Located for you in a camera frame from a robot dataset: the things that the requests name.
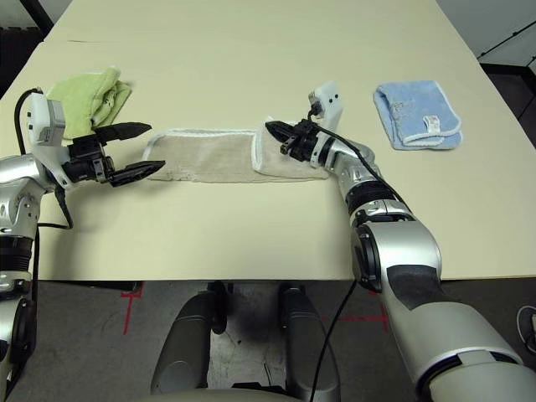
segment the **black rubber joint cover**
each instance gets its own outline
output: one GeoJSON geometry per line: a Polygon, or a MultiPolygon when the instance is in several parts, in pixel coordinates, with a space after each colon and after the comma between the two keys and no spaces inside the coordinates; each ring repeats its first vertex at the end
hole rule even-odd
{"type": "Polygon", "coordinates": [[[27,271],[33,242],[29,237],[0,236],[0,268],[3,271],[27,271]]]}

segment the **beige towel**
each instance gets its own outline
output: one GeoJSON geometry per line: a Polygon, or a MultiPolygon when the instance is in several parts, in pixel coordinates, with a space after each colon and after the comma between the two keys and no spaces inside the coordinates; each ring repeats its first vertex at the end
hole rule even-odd
{"type": "Polygon", "coordinates": [[[143,159],[166,161],[149,177],[152,180],[255,183],[327,178],[324,169],[281,155],[280,146],[264,124],[258,130],[172,129],[149,142],[143,159]]]}

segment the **green towel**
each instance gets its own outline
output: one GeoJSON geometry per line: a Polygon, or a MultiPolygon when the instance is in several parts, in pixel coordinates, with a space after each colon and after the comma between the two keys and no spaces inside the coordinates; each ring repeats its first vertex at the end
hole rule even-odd
{"type": "Polygon", "coordinates": [[[48,98],[60,101],[65,115],[64,138],[87,136],[92,128],[110,125],[131,94],[118,81],[121,72],[109,67],[104,73],[86,73],[57,83],[48,98]]]}

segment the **towel label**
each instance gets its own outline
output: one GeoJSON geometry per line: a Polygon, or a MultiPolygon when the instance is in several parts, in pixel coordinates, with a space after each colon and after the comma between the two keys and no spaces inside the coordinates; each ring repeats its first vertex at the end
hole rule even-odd
{"type": "Polygon", "coordinates": [[[429,134],[431,134],[432,136],[441,135],[441,125],[439,123],[439,117],[430,115],[430,116],[425,116],[423,120],[425,121],[429,134]]]}

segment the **wall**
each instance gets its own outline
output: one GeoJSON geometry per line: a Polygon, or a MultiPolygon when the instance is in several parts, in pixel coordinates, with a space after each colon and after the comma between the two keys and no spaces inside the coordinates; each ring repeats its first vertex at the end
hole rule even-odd
{"type": "MultiPolygon", "coordinates": [[[[534,0],[436,0],[475,55],[536,19],[534,0]]],[[[536,25],[480,59],[526,65],[536,55],[536,25]]],[[[536,61],[531,68],[536,71],[536,61]]]]}
{"type": "MultiPolygon", "coordinates": [[[[40,0],[43,8],[55,23],[70,2],[71,0],[40,0]]],[[[27,28],[34,26],[34,21],[19,0],[0,0],[0,27],[27,28]]]]}

